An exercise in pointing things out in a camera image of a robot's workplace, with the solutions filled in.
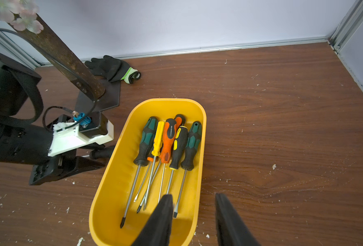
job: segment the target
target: yellow screwdriver handle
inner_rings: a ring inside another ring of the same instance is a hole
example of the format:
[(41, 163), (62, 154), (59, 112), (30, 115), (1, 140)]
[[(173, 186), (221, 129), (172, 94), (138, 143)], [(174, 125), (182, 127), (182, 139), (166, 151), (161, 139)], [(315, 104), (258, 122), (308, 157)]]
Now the yellow screwdriver handle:
[(154, 149), (151, 152), (154, 156), (159, 156), (161, 150), (161, 143), (162, 143), (162, 134), (164, 133), (165, 122), (159, 121), (157, 126), (157, 131), (155, 133), (154, 139)]

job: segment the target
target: yellow plastic tray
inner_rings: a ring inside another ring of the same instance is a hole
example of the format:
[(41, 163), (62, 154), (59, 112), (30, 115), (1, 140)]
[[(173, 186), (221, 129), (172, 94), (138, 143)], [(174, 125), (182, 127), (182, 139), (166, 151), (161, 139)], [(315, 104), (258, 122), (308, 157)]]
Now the yellow plastic tray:
[[(141, 168), (139, 177), (132, 196), (125, 225), (120, 229), (120, 222), (124, 215), (125, 205), (135, 176), (137, 165), (133, 160), (138, 154), (142, 130), (151, 116), (156, 116), (159, 121), (174, 118), (176, 114), (186, 117), (185, 126), (190, 129), (194, 121), (202, 123), (202, 141), (194, 159), (195, 168), (187, 172), (184, 183), (179, 213), (172, 221), (170, 246), (188, 245), (194, 236), (198, 219), (199, 198), (202, 181), (202, 167), (204, 159), (206, 113), (196, 101), (179, 98), (150, 99), (136, 106), (124, 125), (120, 138), (106, 167), (105, 174), (95, 194), (90, 210), (90, 232), (95, 243), (104, 245), (130, 246), (136, 239), (149, 216), (158, 203), (159, 186), (161, 182), (162, 166), (160, 167), (150, 189), (146, 210), (136, 213), (140, 201), (147, 187), (148, 178), (139, 194), (137, 201), (133, 199), (139, 189), (147, 167)], [(170, 194), (173, 195), (174, 205), (177, 202), (184, 170), (174, 172)], [(170, 176), (169, 164), (166, 164), (163, 194), (166, 192)]]

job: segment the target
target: pink flower petal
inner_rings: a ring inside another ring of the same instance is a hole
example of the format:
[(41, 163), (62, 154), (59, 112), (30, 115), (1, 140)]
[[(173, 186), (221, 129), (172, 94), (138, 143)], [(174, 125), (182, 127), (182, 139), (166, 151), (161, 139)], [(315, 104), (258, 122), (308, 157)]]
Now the pink flower petal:
[(7, 6), (12, 13), (18, 14), (23, 9), (19, 0), (4, 0), (4, 1), (7, 2)]
[(12, 22), (14, 20), (14, 15), (10, 10), (5, 7), (0, 7), (0, 21)]
[(33, 32), (36, 34), (39, 34), (43, 30), (42, 24), (37, 20), (34, 20), (32, 23), (26, 25), (26, 28), (30, 32)]
[(34, 0), (20, 0), (20, 3), (27, 12), (35, 14), (39, 12), (39, 7), (36, 5)]
[(27, 10), (22, 10), (20, 12), (20, 17), (24, 19), (24, 21), (33, 22), (36, 20), (36, 17), (38, 17), (37, 14), (32, 14), (31, 12), (28, 12)]
[(24, 31), (25, 30), (25, 24), (24, 24), (22, 18), (17, 18), (15, 21), (12, 21), (10, 24), (17, 31)]

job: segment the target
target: black strap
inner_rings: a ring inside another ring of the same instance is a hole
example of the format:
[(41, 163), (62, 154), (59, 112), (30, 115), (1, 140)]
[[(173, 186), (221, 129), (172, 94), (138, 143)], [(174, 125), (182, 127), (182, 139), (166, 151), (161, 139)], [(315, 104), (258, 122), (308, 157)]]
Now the black strap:
[(10, 125), (14, 127), (24, 128), (27, 125), (30, 125), (34, 121), (36, 121), (43, 111), (43, 101), (40, 96), (39, 90), (36, 87), (34, 79), (21, 71), (14, 70), (12, 68), (8, 68), (8, 71), (15, 77), (15, 79), (19, 82), (23, 90), (26, 92), (28, 97), (30, 98), (34, 109), (35, 115), (31, 119), (17, 119), (10, 116), (0, 116), (0, 123), (4, 125)]

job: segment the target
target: black cable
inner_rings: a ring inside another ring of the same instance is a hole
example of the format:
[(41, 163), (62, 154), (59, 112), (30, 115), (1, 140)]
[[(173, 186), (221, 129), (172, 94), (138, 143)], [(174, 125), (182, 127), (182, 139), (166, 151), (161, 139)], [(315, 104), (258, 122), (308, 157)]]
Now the black cable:
[(51, 109), (53, 109), (53, 108), (57, 108), (57, 109), (63, 109), (63, 110), (65, 110), (65, 111), (67, 111), (68, 113), (70, 113), (71, 115), (72, 115), (72, 110), (70, 110), (70, 109), (68, 109), (68, 108), (66, 108), (66, 107), (61, 107), (61, 106), (50, 106), (50, 107), (48, 107), (46, 110), (45, 110), (45, 112), (43, 113), (43, 117), (42, 117), (42, 124), (43, 124), (43, 127), (47, 130), (47, 131), (49, 131), (49, 132), (52, 132), (48, 127), (47, 127), (47, 125), (46, 125), (46, 115), (47, 115), (47, 112), (49, 111), (49, 110), (51, 110)]
[[(54, 56), (52, 56), (51, 54), (47, 53), (44, 49), (42, 49), (41, 47), (39, 47), (38, 45), (34, 44), (33, 42), (31, 42), (30, 40), (26, 39), (23, 35), (21, 35), (20, 33), (14, 32), (12, 30), (9, 29), (5, 29), (5, 28), (0, 28), (0, 32), (7, 32), (7, 33), (11, 33), (14, 34), (16, 36), (21, 37), (22, 39), (24, 39), (26, 42), (28, 42), (29, 44), (31, 44), (37, 51), (39, 51), (42, 54), (45, 54), (46, 56), (48, 56), (50, 59), (52, 59), (54, 62), (56, 62), (58, 65), (60, 65), (63, 69), (65, 69), (66, 71), (70, 72), (71, 74), (73, 74), (73, 76), (75, 76), (77, 79), (79, 79), (82, 82), (85, 82), (88, 85), (88, 82), (86, 80), (84, 80), (82, 77), (80, 77), (77, 73), (75, 73), (74, 71), (72, 71), (70, 68), (68, 68), (67, 66), (65, 66), (64, 64), (62, 64), (59, 60), (57, 60)], [(95, 96), (95, 94), (90, 91), (92, 96), (94, 97), (93, 103), (94, 105), (92, 106), (92, 108), (85, 114), (85, 115), (89, 115), (95, 108), (95, 106), (97, 105), (97, 100), (98, 98)], [(68, 129), (68, 128), (72, 128), (74, 126), (76, 126), (77, 124), (79, 124), (80, 122), (82, 122), (85, 119), (85, 117), (81, 118), (80, 120), (76, 121), (75, 124), (73, 125), (69, 125), (67, 127), (65, 127), (64, 129)]]

